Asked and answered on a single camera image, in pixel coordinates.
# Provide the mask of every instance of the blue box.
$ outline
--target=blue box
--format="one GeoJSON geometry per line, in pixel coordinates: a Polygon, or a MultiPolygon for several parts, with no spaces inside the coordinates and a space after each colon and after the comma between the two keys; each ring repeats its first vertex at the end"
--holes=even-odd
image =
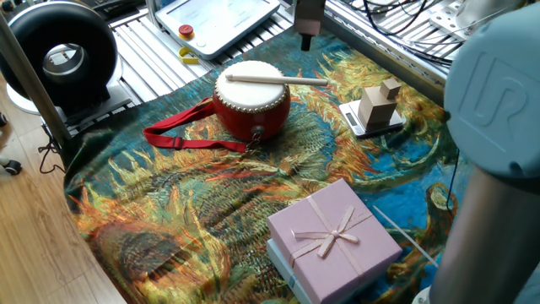
{"type": "Polygon", "coordinates": [[[281,254],[278,246],[273,242],[272,239],[267,242],[267,251],[268,256],[270,256],[270,260],[276,266],[276,269],[278,270],[279,274],[281,274],[285,282],[287,282],[289,288],[294,292],[294,295],[300,304],[311,304],[311,301],[307,297],[304,289],[296,279],[296,276],[294,276],[293,269],[290,268],[289,263],[287,263],[287,260],[281,254]]]}

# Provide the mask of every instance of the patterned fabric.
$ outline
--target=patterned fabric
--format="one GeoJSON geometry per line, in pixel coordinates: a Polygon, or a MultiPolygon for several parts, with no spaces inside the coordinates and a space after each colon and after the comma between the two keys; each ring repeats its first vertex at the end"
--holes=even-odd
{"type": "MultiPolygon", "coordinates": [[[[103,269],[134,303],[296,303],[268,259],[267,217],[343,178],[404,248],[386,275],[355,300],[411,302],[431,283],[435,267],[372,206],[440,258],[452,222],[446,186],[456,162],[443,110],[402,83],[397,109],[407,118],[403,131],[356,139],[338,105],[391,77],[367,57],[329,33],[302,52],[300,38],[288,31],[235,59],[242,60],[270,62],[287,76],[330,84],[291,85],[287,124],[254,155],[156,149],[143,137],[144,127],[210,96],[225,67],[110,117],[79,138],[83,145],[65,190],[103,269]]],[[[215,116],[168,134],[235,140],[215,116]]],[[[451,206],[470,173],[460,159],[451,206]]]]}

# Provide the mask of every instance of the drum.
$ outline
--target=drum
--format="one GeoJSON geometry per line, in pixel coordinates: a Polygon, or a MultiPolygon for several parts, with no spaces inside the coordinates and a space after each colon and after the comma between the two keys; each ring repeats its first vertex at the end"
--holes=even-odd
{"type": "Polygon", "coordinates": [[[219,75],[213,92],[218,119],[236,138],[265,139],[279,132],[289,116],[289,86],[231,81],[225,77],[230,73],[276,77],[283,74],[266,62],[238,62],[219,75]]]}
{"type": "Polygon", "coordinates": [[[284,126],[290,109],[289,86],[231,81],[226,75],[283,77],[273,65],[246,61],[225,69],[216,81],[213,98],[203,100],[152,127],[143,130],[150,144],[172,149],[227,148],[236,152],[253,151],[260,140],[270,138],[284,126]],[[248,144],[224,140],[183,139],[161,135],[172,128],[216,114],[225,130],[248,144]]]}

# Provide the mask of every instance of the white wire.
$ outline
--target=white wire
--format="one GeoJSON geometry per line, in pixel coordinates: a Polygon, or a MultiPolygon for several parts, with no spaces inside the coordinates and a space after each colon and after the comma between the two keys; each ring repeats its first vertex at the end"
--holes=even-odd
{"type": "Polygon", "coordinates": [[[405,233],[405,231],[399,228],[399,226],[392,220],[390,220],[390,218],[386,216],[386,214],[383,214],[382,211],[377,208],[377,206],[373,206],[373,208],[375,208],[375,210],[377,210],[382,215],[382,217],[385,218],[385,220],[388,220],[388,222],[390,222],[390,224],[393,225],[394,228],[396,228],[401,234],[403,234],[403,236],[405,236],[405,238],[407,238],[425,256],[425,258],[428,259],[428,261],[430,261],[436,268],[439,268],[439,264],[424,249],[422,249],[422,247],[417,242],[415,242],[411,236],[409,236],[407,233],[405,233]]]}
{"type": "Polygon", "coordinates": [[[446,35],[438,35],[438,36],[435,36],[435,37],[424,38],[424,39],[422,39],[421,41],[407,41],[407,42],[408,42],[408,43],[419,43],[419,42],[427,41],[427,40],[431,40],[431,39],[447,37],[449,34],[457,33],[457,32],[459,32],[459,31],[466,30],[466,29],[468,29],[468,28],[470,28],[470,27],[473,27],[474,25],[479,24],[480,22],[482,22],[482,21],[484,21],[484,20],[486,20],[486,19],[489,19],[489,18],[491,18],[492,16],[495,16],[496,14],[498,14],[498,13],[504,11],[505,9],[507,9],[507,8],[509,8],[509,7],[510,7],[510,5],[507,6],[507,7],[505,7],[505,8],[502,8],[502,9],[498,10],[497,12],[495,12],[495,13],[493,13],[493,14],[490,14],[489,16],[486,16],[486,17],[480,19],[479,21],[476,21],[476,22],[471,23],[469,26],[460,28],[460,29],[458,29],[458,30],[451,31],[451,32],[449,32],[449,33],[446,34],[446,35]]]}
{"type": "Polygon", "coordinates": [[[465,41],[453,41],[453,42],[420,42],[420,41],[413,41],[413,44],[423,44],[428,46],[450,46],[458,43],[463,43],[465,41]]]}

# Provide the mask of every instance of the pink gift box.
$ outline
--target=pink gift box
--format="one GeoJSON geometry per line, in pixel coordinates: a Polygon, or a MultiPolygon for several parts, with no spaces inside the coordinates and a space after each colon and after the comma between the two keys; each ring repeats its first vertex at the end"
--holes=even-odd
{"type": "Polygon", "coordinates": [[[346,300],[402,252],[343,179],[271,215],[268,225],[314,304],[346,300]]]}

